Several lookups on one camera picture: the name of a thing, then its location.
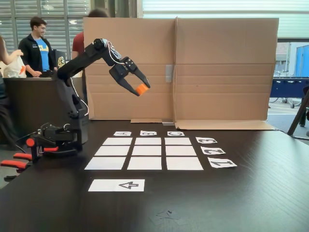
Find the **white bag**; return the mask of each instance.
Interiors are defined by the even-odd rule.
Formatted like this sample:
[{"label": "white bag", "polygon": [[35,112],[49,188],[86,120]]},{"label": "white bag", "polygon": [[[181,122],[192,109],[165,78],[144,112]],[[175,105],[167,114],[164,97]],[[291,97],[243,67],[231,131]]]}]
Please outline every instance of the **white bag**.
[{"label": "white bag", "polygon": [[5,67],[3,77],[26,77],[26,67],[20,56]]}]

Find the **cardboard backdrop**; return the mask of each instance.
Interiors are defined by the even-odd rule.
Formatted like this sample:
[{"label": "cardboard backdrop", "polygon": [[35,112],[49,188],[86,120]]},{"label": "cardboard backdrop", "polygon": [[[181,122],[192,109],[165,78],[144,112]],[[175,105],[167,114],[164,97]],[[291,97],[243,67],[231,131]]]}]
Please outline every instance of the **cardboard backdrop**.
[{"label": "cardboard backdrop", "polygon": [[[112,42],[147,76],[137,97],[119,86],[104,60],[86,69],[91,119],[173,119],[181,129],[271,127],[267,118],[278,19],[84,18],[85,46]],[[93,25],[101,25],[98,30]],[[141,82],[126,80],[136,88]]]}]

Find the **person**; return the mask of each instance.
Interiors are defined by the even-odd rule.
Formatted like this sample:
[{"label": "person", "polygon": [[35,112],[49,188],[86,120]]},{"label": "person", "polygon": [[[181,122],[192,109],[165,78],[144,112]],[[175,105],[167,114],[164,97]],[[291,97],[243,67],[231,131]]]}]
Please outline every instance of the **person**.
[{"label": "person", "polygon": [[[90,11],[88,17],[91,17],[91,18],[108,18],[109,15],[104,9],[97,8],[97,9]],[[81,32],[74,37],[73,46],[72,46],[72,58],[73,59],[76,58],[78,55],[80,55],[84,51],[85,51],[84,32]],[[85,76],[84,71],[83,71],[83,74],[82,74],[82,88],[83,88],[84,101],[86,102],[86,104],[88,104],[87,88],[86,88],[86,76]]]},{"label": "person", "polygon": [[39,18],[30,20],[31,34],[22,39],[18,48],[24,53],[22,60],[29,77],[49,77],[57,70],[52,58],[52,48],[44,38],[47,23]]},{"label": "person", "polygon": [[[12,63],[17,56],[22,56],[23,53],[21,50],[16,50],[12,52],[11,55],[8,54],[5,41],[0,36],[0,61],[4,64],[9,65]],[[17,140],[17,134],[14,130],[13,122],[10,117],[10,101],[8,96],[5,93],[5,85],[0,72],[0,128],[7,138],[11,146],[15,146]]]}]

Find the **white paper card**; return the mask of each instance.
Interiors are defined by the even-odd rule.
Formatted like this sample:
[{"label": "white paper card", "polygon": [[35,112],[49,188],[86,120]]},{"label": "white paper card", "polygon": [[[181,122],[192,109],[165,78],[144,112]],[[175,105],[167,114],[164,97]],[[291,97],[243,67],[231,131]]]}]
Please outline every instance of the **white paper card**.
[{"label": "white paper card", "polygon": [[201,137],[196,137],[197,141],[200,144],[214,144],[217,143],[216,140],[212,139],[212,138],[201,138]]},{"label": "white paper card", "polygon": [[121,170],[125,157],[93,157],[85,170]]},{"label": "white paper card", "polygon": [[136,138],[135,145],[161,145],[161,138]]},{"label": "white paper card", "polygon": [[215,148],[215,147],[202,147],[202,152],[205,155],[220,155],[225,154],[225,152],[221,148]]},{"label": "white paper card", "polygon": [[181,131],[168,131],[168,136],[184,136],[184,133]]},{"label": "white paper card", "polygon": [[165,145],[191,145],[189,138],[165,138]]},{"label": "white paper card", "polygon": [[161,170],[161,157],[131,157],[128,170]]},{"label": "white paper card", "polygon": [[166,146],[166,156],[196,156],[192,146]]},{"label": "white paper card", "polygon": [[116,131],[114,136],[130,136],[131,132],[129,131]]},{"label": "white paper card", "polygon": [[168,170],[203,170],[197,157],[166,157]]},{"label": "white paper card", "polygon": [[209,163],[213,168],[230,168],[230,167],[237,167],[229,159],[215,159],[215,158],[208,158]]},{"label": "white paper card", "polygon": [[132,138],[107,138],[103,145],[131,145]]},{"label": "white paper card", "polygon": [[134,146],[132,156],[160,156],[161,146]]},{"label": "white paper card", "polygon": [[130,146],[101,146],[95,156],[126,156]]},{"label": "white paper card", "polygon": [[155,131],[140,131],[140,136],[152,136],[152,135],[156,135]]},{"label": "white paper card", "polygon": [[89,192],[144,192],[144,179],[96,179]]}]

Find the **table surface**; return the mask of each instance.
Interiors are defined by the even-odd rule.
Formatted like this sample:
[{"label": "table surface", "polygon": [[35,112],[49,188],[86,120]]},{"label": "table surface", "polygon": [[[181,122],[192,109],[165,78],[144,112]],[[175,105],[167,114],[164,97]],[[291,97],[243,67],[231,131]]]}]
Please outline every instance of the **table surface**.
[{"label": "table surface", "polygon": [[[280,131],[184,131],[203,171],[84,170],[106,138],[116,131],[175,127],[95,121],[76,157],[42,158],[0,190],[0,231],[5,232],[308,232],[309,149]],[[195,137],[218,141],[236,168],[212,168]],[[144,192],[88,192],[93,179],[145,179]],[[179,225],[150,219],[177,212]]]}]

